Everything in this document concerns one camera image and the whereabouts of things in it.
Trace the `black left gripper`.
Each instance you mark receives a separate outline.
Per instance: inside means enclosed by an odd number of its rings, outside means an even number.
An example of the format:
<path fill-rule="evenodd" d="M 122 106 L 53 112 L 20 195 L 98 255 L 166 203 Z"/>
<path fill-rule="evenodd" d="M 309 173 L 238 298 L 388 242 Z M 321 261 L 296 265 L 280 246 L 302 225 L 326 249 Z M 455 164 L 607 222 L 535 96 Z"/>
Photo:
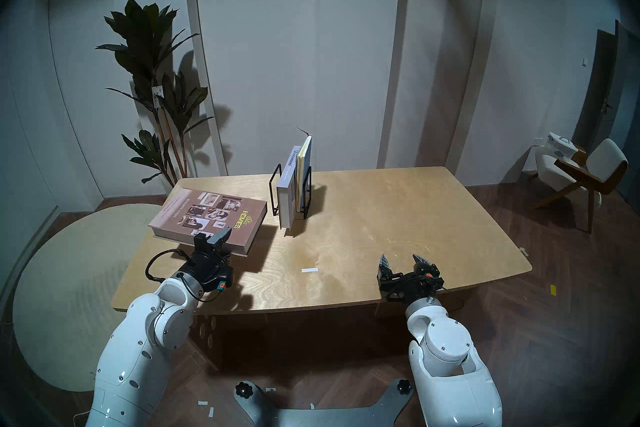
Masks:
<path fill-rule="evenodd" d="M 232 233 L 232 227 L 226 227 L 213 235 L 203 232 L 197 234 L 191 255 L 184 255 L 185 264 L 178 270 L 177 278 L 186 284 L 191 292 L 192 282 L 200 286 L 201 292 L 222 292 L 233 286 L 234 272 L 229 265 L 231 253 L 225 243 Z"/>

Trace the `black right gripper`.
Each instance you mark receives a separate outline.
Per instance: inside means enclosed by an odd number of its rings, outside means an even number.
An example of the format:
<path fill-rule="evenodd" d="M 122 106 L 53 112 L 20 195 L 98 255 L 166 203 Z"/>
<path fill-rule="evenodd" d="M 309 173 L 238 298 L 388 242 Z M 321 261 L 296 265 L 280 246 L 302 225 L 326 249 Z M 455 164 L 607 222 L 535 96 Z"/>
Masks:
<path fill-rule="evenodd" d="M 434 299 L 436 292 L 444 287 L 439 269 L 429 260 L 417 255 L 413 271 L 393 273 L 385 254 L 381 254 L 377 271 L 377 282 L 382 297 L 387 302 L 415 302 Z"/>

